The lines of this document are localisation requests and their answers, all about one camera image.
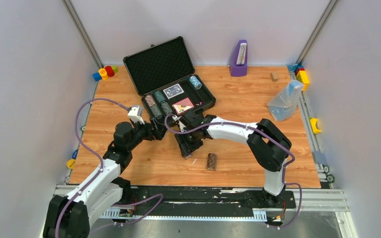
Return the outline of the grey green chip stack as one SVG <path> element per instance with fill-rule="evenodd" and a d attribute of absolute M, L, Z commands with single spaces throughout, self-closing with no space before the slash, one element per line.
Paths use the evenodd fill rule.
<path fill-rule="evenodd" d="M 163 117 L 163 114 L 162 114 L 160 108 L 157 105 L 152 105 L 150 107 L 150 110 L 152 111 L 153 116 L 154 116 L 155 119 L 159 120 L 159 119 L 161 119 Z"/>

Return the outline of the brown chip stack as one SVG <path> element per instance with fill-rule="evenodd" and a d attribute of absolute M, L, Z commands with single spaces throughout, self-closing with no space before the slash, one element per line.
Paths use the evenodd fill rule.
<path fill-rule="evenodd" d="M 206 169 L 209 171 L 214 171 L 216 169 L 217 155 L 214 153 L 208 153 Z"/>

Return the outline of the tan blue chip stack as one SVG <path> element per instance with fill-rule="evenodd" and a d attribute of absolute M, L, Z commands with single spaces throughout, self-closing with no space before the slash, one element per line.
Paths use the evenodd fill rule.
<path fill-rule="evenodd" d="M 157 105 L 155 99 L 151 95 L 146 95 L 144 99 L 150 108 Z"/>

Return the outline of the green blue chip stack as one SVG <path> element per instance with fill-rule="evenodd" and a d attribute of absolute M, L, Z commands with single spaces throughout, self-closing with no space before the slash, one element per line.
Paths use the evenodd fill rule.
<path fill-rule="evenodd" d="M 166 99 L 161 91 L 156 91 L 154 93 L 155 99 L 161 104 L 162 102 L 165 102 Z"/>

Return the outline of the black poker case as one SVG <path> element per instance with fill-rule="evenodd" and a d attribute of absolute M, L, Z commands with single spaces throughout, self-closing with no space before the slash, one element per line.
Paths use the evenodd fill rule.
<path fill-rule="evenodd" d="M 194 104 L 194 108 L 190 110 L 196 114 L 205 112 L 214 107 L 216 103 L 214 95 L 200 76 L 196 74 L 182 36 L 152 45 L 148 49 L 126 56 L 123 63 L 150 118 L 154 118 L 154 116 L 144 97 L 151 95 L 155 99 L 154 93 L 156 91 L 163 93 L 163 89 L 177 83 L 182 86 L 184 93 L 171 99 L 167 99 L 163 93 L 166 102 L 172 108 L 173 114 L 177 115 L 172 104 L 186 97 L 189 97 Z M 189 78 L 193 75 L 202 83 L 202 88 L 199 90 L 196 90 L 189 81 Z M 163 114 L 163 117 L 158 121 L 164 123 L 166 115 L 161 108 L 161 104 L 156 99 L 155 102 Z"/>

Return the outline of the light blue chip stack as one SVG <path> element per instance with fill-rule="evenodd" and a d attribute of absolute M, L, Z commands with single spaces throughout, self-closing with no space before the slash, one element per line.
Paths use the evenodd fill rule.
<path fill-rule="evenodd" d="M 199 79 L 195 75 L 191 76 L 189 78 L 189 81 L 196 90 L 199 90 L 202 88 L 202 83 L 199 81 Z"/>

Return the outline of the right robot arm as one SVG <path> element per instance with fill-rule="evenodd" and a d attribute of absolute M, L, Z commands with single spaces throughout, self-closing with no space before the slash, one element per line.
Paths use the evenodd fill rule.
<path fill-rule="evenodd" d="M 243 123 L 226 120 L 215 115 L 197 115 L 187 111 L 181 116 L 168 114 L 180 125 L 175 131 L 185 155 L 196 150 L 203 139 L 225 139 L 249 146 L 258 164 L 265 170 L 264 202 L 276 207 L 283 201 L 286 166 L 295 160 L 290 149 L 292 143 L 268 119 Z"/>

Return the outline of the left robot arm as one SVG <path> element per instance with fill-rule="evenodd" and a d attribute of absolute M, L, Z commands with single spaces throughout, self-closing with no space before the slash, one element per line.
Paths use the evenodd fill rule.
<path fill-rule="evenodd" d="M 120 174 L 131 162 L 132 150 L 144 140 L 161 140 L 166 130 L 155 121 L 118 123 L 113 141 L 92 174 L 67 195 L 51 199 L 43 237 L 86 238 L 110 206 L 128 204 L 132 199 L 130 182 Z"/>

